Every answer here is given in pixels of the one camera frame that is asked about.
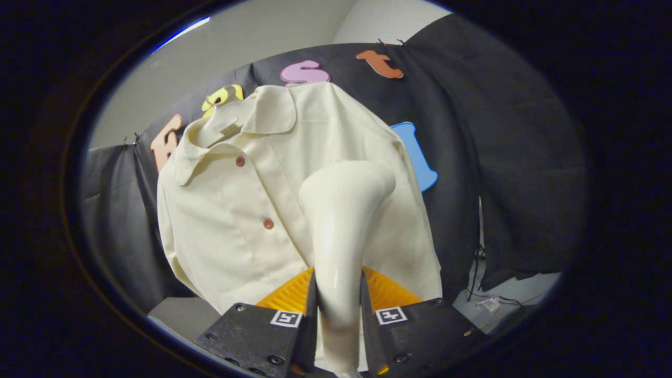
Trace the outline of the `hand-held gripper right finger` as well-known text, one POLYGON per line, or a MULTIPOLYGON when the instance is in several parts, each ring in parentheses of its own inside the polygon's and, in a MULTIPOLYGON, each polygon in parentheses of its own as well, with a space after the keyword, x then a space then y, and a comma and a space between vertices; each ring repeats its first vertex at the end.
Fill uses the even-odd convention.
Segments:
POLYGON ((371 376, 443 376, 487 342, 487 335, 442 298, 423 300, 363 267, 363 339, 371 376))

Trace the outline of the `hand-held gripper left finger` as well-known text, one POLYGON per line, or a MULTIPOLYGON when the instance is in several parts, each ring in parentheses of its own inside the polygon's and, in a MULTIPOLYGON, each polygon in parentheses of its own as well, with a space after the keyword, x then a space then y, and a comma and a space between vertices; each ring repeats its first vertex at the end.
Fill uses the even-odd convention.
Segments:
POLYGON ((195 344, 252 375, 306 377, 315 369, 317 328, 318 295, 309 268, 256 304, 233 304, 195 344))

